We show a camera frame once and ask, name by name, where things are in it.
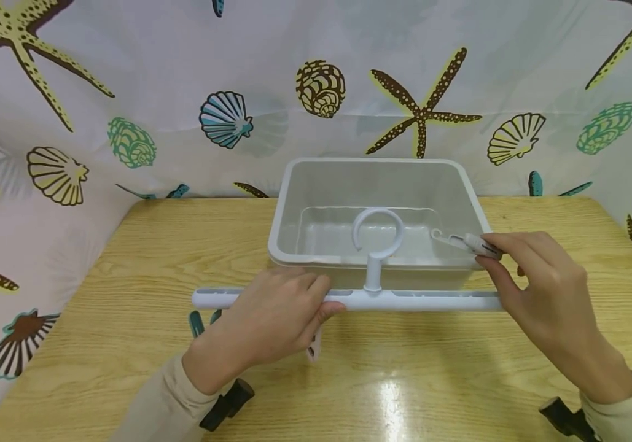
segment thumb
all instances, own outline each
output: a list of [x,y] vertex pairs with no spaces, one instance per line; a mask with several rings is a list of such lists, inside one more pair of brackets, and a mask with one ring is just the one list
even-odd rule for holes
[[510,273],[500,261],[493,260],[484,256],[475,257],[475,261],[488,271],[493,280],[497,293],[500,295],[500,302],[511,316],[515,316],[516,307],[519,304],[521,290],[512,279]]
[[308,342],[310,343],[310,341],[313,339],[313,336],[316,335],[316,331],[321,325],[323,325],[331,317],[344,311],[345,305],[343,303],[339,303],[337,301],[322,303],[319,309],[316,311],[314,317],[311,319],[311,322],[309,322],[306,326],[306,329],[303,330],[303,340],[308,340]]

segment hanger hook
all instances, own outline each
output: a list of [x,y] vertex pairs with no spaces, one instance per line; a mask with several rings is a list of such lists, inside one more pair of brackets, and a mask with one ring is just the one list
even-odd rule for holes
[[374,214],[384,214],[394,220],[396,227],[396,233],[394,237],[394,243],[379,252],[370,252],[367,256],[367,274],[365,275],[364,289],[370,293],[380,293],[382,288],[380,287],[380,276],[382,273],[382,262],[385,261],[394,252],[399,250],[402,242],[404,241],[404,222],[403,220],[389,209],[384,207],[371,207],[370,209],[364,209],[357,215],[357,218],[353,222],[353,245],[357,250],[362,250],[362,246],[359,243],[359,229],[365,219]]

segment black clamp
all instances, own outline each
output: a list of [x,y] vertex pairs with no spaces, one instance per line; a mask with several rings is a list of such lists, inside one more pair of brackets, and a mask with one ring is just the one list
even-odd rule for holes
[[252,397],[254,397],[252,387],[245,380],[237,378],[224,396],[217,397],[213,408],[200,421],[200,428],[214,432],[226,417],[235,417],[237,411],[241,410]]
[[598,441],[593,428],[586,422],[583,410],[572,413],[559,396],[540,406],[539,412],[564,436],[576,436],[583,442]]

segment white plastic hanger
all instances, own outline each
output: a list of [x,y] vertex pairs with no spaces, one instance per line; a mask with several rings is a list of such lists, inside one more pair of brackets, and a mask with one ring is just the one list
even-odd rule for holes
[[[500,311],[502,306],[497,292],[465,292],[465,290],[386,290],[381,287],[382,266],[387,258],[399,250],[404,241],[404,222],[394,211],[384,207],[364,209],[353,222],[353,246],[362,250],[359,229],[365,219],[374,214],[388,215],[394,221],[394,243],[385,250],[367,255],[367,268],[362,289],[330,290],[326,301],[343,303],[349,311]],[[479,236],[442,236],[438,229],[432,238],[458,247],[466,252],[500,260],[502,251]],[[192,302],[198,310],[229,308],[242,292],[241,288],[202,288],[193,293]],[[321,353],[321,329],[316,332],[306,355],[315,362]]]

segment hand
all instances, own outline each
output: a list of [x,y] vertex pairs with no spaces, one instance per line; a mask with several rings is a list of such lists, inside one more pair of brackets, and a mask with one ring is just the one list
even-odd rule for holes
[[262,271],[190,345],[184,356],[189,379],[210,395],[251,366],[305,350],[319,327],[345,310],[342,303],[323,302],[329,290],[328,276],[304,269]]
[[632,371],[596,324],[585,269],[548,233],[488,233],[483,239],[516,261],[517,287],[496,260],[477,257],[496,285],[502,307],[534,345],[596,403],[632,396]]

